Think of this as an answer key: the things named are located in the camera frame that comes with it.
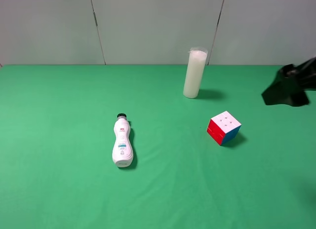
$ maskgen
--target black object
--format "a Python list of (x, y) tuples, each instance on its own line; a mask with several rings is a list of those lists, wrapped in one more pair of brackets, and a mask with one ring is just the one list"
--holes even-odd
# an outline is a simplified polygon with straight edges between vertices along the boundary
[(316, 57), (294, 66), (286, 65), (262, 93), (266, 105), (287, 104), (300, 107), (310, 103), (304, 90), (316, 89)]
[(117, 117), (119, 117), (119, 116), (124, 116), (124, 117), (126, 117), (126, 115), (125, 115), (124, 113), (120, 113), (120, 114), (118, 114), (118, 116), (117, 116)]

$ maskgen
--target white cube face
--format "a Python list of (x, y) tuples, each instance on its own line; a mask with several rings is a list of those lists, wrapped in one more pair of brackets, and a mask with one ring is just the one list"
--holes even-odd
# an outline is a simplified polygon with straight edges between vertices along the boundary
[(241, 126), (239, 121), (236, 120), (228, 111), (214, 116), (212, 120), (224, 131), (225, 134)]

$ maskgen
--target black bottle cap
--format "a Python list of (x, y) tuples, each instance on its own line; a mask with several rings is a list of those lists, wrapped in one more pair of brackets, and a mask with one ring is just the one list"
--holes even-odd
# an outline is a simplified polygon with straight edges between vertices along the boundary
[(118, 116), (117, 116), (117, 117), (119, 117), (119, 116), (126, 117), (126, 115), (125, 115), (124, 113), (120, 113), (120, 114), (118, 114)]

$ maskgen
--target rubik's cube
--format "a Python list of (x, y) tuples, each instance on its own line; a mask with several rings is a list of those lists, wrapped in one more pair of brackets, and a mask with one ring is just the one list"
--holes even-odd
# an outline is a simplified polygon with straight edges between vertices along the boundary
[(207, 132), (222, 145), (233, 139), (238, 133), (241, 124), (228, 111), (214, 116), (208, 124)]

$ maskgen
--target wall seam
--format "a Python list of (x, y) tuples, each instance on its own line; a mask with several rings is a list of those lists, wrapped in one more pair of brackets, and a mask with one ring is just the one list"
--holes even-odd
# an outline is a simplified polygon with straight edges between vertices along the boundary
[(99, 33), (99, 28), (98, 28), (97, 16), (96, 16), (96, 13), (94, 11), (93, 2), (92, 2), (92, 0), (90, 0), (90, 1), (91, 1), (91, 5), (92, 5), (94, 19), (95, 19), (95, 22), (96, 22), (95, 26), (97, 28), (97, 33), (98, 33), (98, 37), (99, 37), (99, 42), (100, 42), (101, 52), (102, 52), (102, 56), (103, 56), (103, 61), (104, 61), (104, 65), (106, 65), (104, 52), (103, 52), (103, 47), (102, 47), (102, 42), (101, 42), (101, 37), (100, 37), (100, 33)]
[(222, 15), (222, 10), (223, 10), (223, 6), (224, 6), (224, 1), (225, 1), (225, 0), (223, 0), (223, 2), (222, 2), (221, 11), (219, 12), (219, 15), (218, 15), (218, 20), (217, 20), (217, 24), (216, 24), (215, 34), (214, 34), (214, 38), (213, 38), (213, 44), (212, 44), (211, 51), (210, 51), (210, 53), (209, 53), (207, 65), (209, 65), (209, 62), (211, 61), (211, 56), (212, 56), (212, 52), (213, 52), (213, 49), (214, 49), (215, 38), (216, 38), (216, 34), (217, 34), (217, 29), (218, 29), (219, 21), (220, 21), (220, 19), (221, 19), (221, 15)]

